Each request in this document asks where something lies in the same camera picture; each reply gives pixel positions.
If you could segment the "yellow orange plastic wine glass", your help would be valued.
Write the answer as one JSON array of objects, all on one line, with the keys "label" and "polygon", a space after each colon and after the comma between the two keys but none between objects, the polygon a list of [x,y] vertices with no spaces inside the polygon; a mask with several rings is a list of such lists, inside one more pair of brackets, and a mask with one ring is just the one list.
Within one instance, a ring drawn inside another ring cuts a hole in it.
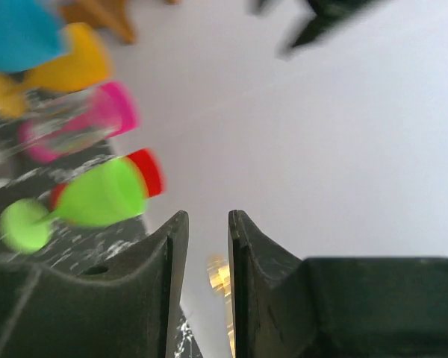
[{"label": "yellow orange plastic wine glass", "polygon": [[64,34],[70,51],[25,72],[22,82],[0,72],[0,117],[16,120],[30,108],[26,92],[33,89],[68,93],[84,90],[112,77],[112,62],[97,32],[83,22],[69,23]]}]

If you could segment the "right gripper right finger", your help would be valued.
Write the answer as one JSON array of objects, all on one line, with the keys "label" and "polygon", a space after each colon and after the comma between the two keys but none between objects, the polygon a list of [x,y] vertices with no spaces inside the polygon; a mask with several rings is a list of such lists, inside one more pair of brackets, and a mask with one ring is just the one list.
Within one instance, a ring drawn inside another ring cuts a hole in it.
[{"label": "right gripper right finger", "polygon": [[448,357],[448,257],[308,257],[228,215],[238,357]]}]

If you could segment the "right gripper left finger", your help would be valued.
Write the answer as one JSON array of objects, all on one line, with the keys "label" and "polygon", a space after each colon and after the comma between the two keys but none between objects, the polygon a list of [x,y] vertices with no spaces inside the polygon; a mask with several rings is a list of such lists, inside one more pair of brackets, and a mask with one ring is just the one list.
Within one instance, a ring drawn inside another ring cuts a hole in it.
[{"label": "right gripper left finger", "polygon": [[188,242],[179,211],[78,275],[0,263],[0,357],[172,357]]}]

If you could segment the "blue plastic wine glass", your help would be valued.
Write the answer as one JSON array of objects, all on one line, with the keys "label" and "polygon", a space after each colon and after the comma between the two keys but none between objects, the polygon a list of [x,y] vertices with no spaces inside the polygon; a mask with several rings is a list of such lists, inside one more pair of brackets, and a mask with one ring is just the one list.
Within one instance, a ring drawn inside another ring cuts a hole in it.
[{"label": "blue plastic wine glass", "polygon": [[0,1],[0,72],[21,72],[67,53],[54,1]]}]

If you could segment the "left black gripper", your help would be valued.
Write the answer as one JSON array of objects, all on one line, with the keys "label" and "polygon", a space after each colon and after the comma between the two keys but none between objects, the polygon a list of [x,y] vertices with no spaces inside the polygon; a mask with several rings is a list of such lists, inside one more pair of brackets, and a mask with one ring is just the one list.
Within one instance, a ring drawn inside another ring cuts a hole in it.
[{"label": "left black gripper", "polygon": [[294,21],[278,46],[278,56],[292,56],[295,51],[318,43],[343,23],[381,4],[374,0],[308,0],[300,3],[308,12]]}]

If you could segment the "red plastic wine glass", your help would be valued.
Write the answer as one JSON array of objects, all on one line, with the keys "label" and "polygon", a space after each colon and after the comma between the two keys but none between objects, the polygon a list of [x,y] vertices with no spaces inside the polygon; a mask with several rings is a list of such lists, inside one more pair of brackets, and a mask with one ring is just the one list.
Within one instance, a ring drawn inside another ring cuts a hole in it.
[{"label": "red plastic wine glass", "polygon": [[147,188],[147,197],[153,198],[165,190],[164,174],[160,163],[150,148],[143,148],[126,155],[139,169]]}]

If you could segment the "magenta plastic wine glass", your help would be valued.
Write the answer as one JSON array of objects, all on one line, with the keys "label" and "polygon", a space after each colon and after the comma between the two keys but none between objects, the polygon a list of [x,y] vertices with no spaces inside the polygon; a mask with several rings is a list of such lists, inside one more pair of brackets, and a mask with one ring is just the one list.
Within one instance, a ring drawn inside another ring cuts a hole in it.
[{"label": "magenta plastic wine glass", "polygon": [[132,131],[140,115],[119,81],[47,100],[36,100],[18,130],[20,148],[39,163],[82,151],[97,142]]}]

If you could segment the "green plastic wine glass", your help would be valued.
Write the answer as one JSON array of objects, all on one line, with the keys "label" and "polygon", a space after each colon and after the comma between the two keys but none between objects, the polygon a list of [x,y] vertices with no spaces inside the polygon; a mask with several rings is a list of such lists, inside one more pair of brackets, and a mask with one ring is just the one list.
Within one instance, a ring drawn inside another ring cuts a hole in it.
[{"label": "green plastic wine glass", "polygon": [[140,216],[147,198],[137,165],[115,157],[69,183],[51,211],[32,198],[13,202],[0,215],[0,235],[10,250],[32,254],[48,244],[55,219],[79,227],[107,227]]}]

